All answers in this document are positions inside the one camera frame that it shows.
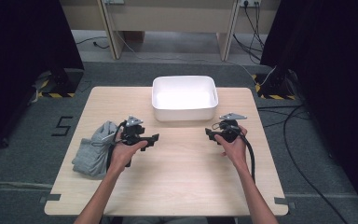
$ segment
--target white bowl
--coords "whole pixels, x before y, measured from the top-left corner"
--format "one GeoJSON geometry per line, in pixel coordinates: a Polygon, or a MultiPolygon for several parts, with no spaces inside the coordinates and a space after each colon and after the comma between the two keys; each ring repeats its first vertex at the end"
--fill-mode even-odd
{"type": "Polygon", "coordinates": [[[217,91],[210,77],[157,77],[152,105],[160,121],[212,119],[218,105],[217,91]]]}

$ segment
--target human hand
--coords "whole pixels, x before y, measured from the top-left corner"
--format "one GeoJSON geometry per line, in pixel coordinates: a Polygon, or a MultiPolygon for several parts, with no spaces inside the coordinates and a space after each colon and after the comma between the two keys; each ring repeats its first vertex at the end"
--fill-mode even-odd
{"type": "Polygon", "coordinates": [[[132,156],[136,151],[147,145],[147,141],[140,141],[132,146],[124,145],[123,143],[117,143],[113,152],[112,158],[110,160],[110,170],[123,172],[125,166],[130,162],[132,156]]]}
{"type": "MultiPolygon", "coordinates": [[[[241,134],[245,136],[248,131],[240,126],[241,134]]],[[[224,152],[221,153],[222,156],[228,156],[228,158],[232,161],[235,167],[243,166],[247,167],[246,165],[246,145],[242,141],[241,137],[238,136],[233,142],[227,142],[222,136],[216,134],[214,139],[222,145],[224,152]]]]}

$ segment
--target towel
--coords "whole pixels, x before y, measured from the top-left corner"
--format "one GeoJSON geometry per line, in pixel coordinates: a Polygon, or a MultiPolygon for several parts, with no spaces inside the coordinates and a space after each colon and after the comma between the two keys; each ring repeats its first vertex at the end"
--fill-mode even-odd
{"type": "Polygon", "coordinates": [[[72,160],[74,171],[96,178],[104,178],[108,150],[116,131],[117,125],[108,120],[95,131],[91,139],[83,138],[79,150],[72,160]]]}

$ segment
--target power strip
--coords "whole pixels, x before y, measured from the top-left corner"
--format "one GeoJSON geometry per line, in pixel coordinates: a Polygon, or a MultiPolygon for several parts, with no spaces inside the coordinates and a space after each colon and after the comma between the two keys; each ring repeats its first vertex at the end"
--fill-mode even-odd
{"type": "Polygon", "coordinates": [[[248,1],[248,7],[256,7],[256,4],[258,3],[258,6],[260,7],[261,0],[241,0],[240,7],[245,7],[245,1],[248,1]]]}

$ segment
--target electrical outlet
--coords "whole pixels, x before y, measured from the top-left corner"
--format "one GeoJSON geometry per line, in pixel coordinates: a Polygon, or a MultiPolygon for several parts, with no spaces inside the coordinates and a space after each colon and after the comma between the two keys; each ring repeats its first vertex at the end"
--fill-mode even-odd
{"type": "Polygon", "coordinates": [[[248,1],[248,7],[256,7],[256,4],[258,3],[258,6],[260,7],[261,0],[241,0],[240,7],[245,7],[245,1],[248,1]]]}
{"type": "Polygon", "coordinates": [[[124,4],[124,0],[113,0],[112,2],[113,2],[113,4],[116,4],[116,5],[123,5],[124,4]]]}

